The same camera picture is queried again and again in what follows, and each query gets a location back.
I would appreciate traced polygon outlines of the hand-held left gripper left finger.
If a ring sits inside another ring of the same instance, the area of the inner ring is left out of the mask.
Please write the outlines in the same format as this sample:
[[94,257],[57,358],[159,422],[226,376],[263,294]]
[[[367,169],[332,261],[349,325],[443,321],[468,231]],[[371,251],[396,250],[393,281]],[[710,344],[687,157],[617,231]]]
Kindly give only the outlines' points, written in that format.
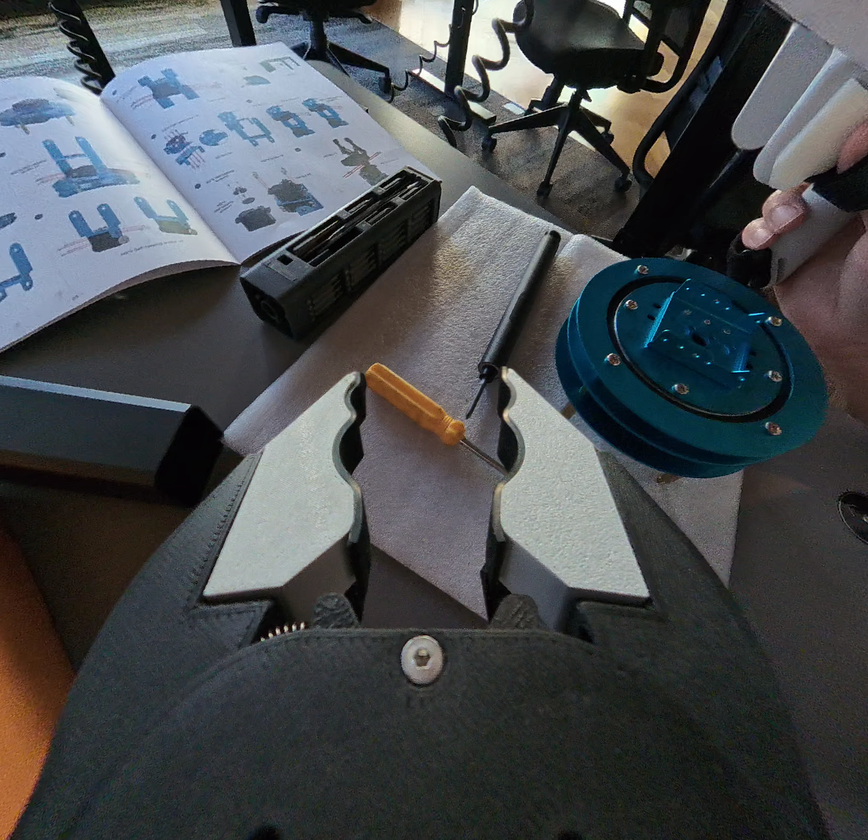
[[365,381],[353,371],[268,442],[255,465],[203,598],[276,601],[289,622],[312,622],[320,596],[363,612],[371,569],[363,497]]

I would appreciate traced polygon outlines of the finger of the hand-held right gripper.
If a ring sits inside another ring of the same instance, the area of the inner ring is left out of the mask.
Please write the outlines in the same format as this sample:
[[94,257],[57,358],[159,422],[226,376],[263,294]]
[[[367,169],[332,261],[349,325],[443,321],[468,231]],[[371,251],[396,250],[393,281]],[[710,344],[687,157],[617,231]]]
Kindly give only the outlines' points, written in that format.
[[829,62],[866,81],[867,0],[765,0],[790,31],[733,124],[741,150],[763,147]]
[[766,186],[792,186],[826,172],[866,119],[864,70],[850,61],[827,61],[759,153],[754,178]]

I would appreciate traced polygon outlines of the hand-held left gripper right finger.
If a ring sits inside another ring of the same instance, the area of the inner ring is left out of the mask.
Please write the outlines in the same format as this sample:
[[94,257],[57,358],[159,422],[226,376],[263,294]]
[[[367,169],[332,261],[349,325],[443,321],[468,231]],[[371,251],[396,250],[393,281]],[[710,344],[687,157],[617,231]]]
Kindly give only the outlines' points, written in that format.
[[579,601],[645,607],[650,594],[594,445],[514,370],[500,376],[497,453],[483,597],[529,596],[565,632]]

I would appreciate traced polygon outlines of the blue round robot arm base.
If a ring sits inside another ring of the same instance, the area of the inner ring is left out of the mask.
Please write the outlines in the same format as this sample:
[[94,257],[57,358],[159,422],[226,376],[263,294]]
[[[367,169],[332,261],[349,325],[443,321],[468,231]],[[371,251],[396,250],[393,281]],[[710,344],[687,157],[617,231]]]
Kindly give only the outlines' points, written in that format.
[[796,327],[741,283],[668,257],[593,276],[556,365],[598,436],[680,477],[763,463],[810,442],[826,418],[826,382]]

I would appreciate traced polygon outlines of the yellow screwdriver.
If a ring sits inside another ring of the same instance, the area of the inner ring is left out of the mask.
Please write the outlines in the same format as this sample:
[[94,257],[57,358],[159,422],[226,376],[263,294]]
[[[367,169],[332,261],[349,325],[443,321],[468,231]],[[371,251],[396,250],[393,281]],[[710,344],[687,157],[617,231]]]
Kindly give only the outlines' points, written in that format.
[[462,445],[501,475],[507,471],[493,456],[488,455],[466,437],[465,425],[453,418],[435,400],[398,376],[390,368],[375,363],[364,374],[367,386],[404,414],[423,430],[447,446]]

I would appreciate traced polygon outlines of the instruction manual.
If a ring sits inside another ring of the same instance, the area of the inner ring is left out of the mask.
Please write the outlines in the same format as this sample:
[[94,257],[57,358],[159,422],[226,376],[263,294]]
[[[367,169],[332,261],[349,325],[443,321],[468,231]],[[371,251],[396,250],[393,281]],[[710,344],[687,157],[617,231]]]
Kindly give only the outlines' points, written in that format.
[[238,265],[411,166],[285,43],[159,56],[101,95],[1,83],[1,349],[182,270]]

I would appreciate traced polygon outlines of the raised black desk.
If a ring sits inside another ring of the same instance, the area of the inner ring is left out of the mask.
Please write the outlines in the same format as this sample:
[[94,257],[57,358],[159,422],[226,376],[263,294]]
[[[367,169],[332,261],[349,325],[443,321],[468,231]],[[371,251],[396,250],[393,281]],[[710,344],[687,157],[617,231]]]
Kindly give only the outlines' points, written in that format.
[[789,28],[764,0],[727,0],[708,47],[635,151],[641,197],[611,242],[616,252],[685,251],[724,271],[731,241],[766,195],[753,177],[757,153],[735,146],[732,125]]

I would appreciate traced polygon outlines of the black wood-edged standing desk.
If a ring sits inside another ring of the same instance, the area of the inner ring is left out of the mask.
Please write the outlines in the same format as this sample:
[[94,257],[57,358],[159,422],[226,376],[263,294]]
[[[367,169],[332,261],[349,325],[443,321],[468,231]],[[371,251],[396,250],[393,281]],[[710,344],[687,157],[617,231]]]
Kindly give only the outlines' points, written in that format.
[[[256,43],[246,0],[220,0],[234,46]],[[417,78],[446,97],[456,100],[455,87],[463,85],[472,18],[481,0],[453,0],[450,36],[445,43],[435,43],[432,56],[420,56],[415,71],[408,71],[402,85],[392,82],[395,94],[405,90],[410,80]]]

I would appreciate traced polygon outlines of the person's right hand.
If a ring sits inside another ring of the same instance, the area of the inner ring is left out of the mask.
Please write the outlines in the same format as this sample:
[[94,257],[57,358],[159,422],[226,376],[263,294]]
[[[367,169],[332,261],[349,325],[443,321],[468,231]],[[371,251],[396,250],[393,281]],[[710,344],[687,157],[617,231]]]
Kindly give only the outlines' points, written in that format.
[[[837,171],[860,163],[867,152],[862,123],[841,149]],[[761,216],[742,231],[748,249],[769,249],[807,217],[798,185],[775,191]],[[867,214],[834,235],[793,275],[775,289],[779,307],[814,350],[830,385],[832,401],[867,423]]]

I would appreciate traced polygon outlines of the black mesh office chair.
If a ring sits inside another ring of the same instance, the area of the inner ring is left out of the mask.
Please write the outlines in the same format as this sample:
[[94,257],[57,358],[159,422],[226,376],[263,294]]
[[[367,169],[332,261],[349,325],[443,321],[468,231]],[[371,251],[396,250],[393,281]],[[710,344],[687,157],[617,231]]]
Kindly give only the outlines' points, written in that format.
[[503,58],[492,63],[474,59],[477,72],[498,70],[509,60],[506,33],[511,32],[519,50],[537,68],[553,76],[553,92],[532,103],[524,115],[495,124],[483,141],[493,151],[496,135],[516,130],[557,126],[558,136],[548,170],[537,189],[547,197],[567,136],[576,131],[620,172],[614,183],[618,192],[631,185],[630,167],[613,150],[611,122],[583,108],[592,89],[617,87],[628,93],[644,89],[663,64],[658,49],[669,16],[690,0],[625,0],[627,11],[635,1],[650,5],[647,38],[641,41],[623,17],[612,7],[596,0],[522,0],[516,5],[511,23],[494,26],[504,49]]

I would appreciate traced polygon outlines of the black rectangular case sleeve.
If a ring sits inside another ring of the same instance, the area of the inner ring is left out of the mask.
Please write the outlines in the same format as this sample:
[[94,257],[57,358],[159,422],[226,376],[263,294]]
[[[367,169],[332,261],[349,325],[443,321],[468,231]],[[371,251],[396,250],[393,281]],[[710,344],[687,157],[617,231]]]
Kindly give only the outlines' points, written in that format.
[[224,452],[197,406],[1,378],[1,477],[193,506]]

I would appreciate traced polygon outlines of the black precision screwdriver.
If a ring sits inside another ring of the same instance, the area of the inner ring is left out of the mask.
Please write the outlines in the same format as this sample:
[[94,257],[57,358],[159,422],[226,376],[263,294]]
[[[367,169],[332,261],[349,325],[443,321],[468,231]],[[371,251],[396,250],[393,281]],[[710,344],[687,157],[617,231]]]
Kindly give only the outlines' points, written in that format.
[[512,296],[507,303],[506,309],[499,320],[491,340],[480,358],[477,365],[480,386],[473,398],[465,418],[469,419],[483,395],[485,386],[492,382],[500,369],[505,365],[511,355],[515,339],[528,310],[529,304],[535,294],[538,281],[549,263],[557,255],[561,243],[561,233],[557,230],[549,230],[541,238],[531,260],[523,270]]

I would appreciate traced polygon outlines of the white foam sheet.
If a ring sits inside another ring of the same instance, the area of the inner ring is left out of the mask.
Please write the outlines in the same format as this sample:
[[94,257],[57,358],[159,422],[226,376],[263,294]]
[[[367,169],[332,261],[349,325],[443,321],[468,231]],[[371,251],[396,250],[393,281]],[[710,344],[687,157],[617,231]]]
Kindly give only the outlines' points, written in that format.
[[[376,362],[459,418],[476,388],[476,362],[548,228],[467,190],[232,422],[229,444],[245,455],[258,451],[344,375]],[[566,405],[555,369],[557,332],[590,278],[618,260],[591,238],[567,233],[520,332],[512,366],[557,411]],[[356,476],[373,544],[483,614],[479,571],[495,471],[464,447],[443,445],[382,398],[368,395],[366,403]],[[667,483],[618,458],[728,585],[741,474]]]

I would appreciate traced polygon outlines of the black screwdriver bit holder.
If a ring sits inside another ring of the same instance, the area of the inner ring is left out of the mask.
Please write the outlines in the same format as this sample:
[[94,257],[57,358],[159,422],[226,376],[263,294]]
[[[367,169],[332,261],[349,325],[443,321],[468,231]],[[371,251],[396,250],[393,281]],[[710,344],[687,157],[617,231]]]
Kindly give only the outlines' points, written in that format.
[[294,340],[341,313],[439,218],[442,184],[406,167],[241,275],[255,314]]

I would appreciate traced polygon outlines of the orange cardboard box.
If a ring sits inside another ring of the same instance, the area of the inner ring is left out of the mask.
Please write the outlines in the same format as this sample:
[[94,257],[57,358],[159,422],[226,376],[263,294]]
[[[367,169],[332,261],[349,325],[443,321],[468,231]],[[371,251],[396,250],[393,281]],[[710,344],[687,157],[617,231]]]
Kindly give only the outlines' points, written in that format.
[[73,681],[22,551],[1,531],[1,837],[34,791]]

